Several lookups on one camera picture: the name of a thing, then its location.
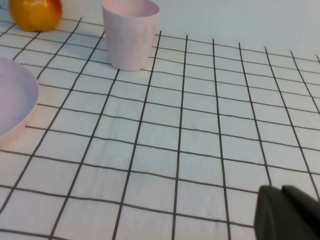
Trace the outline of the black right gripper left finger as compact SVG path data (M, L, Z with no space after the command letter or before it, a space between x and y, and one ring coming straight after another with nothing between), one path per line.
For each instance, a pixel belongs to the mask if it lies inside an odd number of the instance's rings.
M282 222L281 207L286 202L282 192L272 186L259 188L254 217L254 231L257 240L279 240L279 226Z

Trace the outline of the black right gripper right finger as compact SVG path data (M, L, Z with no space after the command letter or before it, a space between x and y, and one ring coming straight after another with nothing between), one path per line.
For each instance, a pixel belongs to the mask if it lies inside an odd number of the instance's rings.
M293 185L284 185L281 189L293 204L303 222L320 239L320 202Z

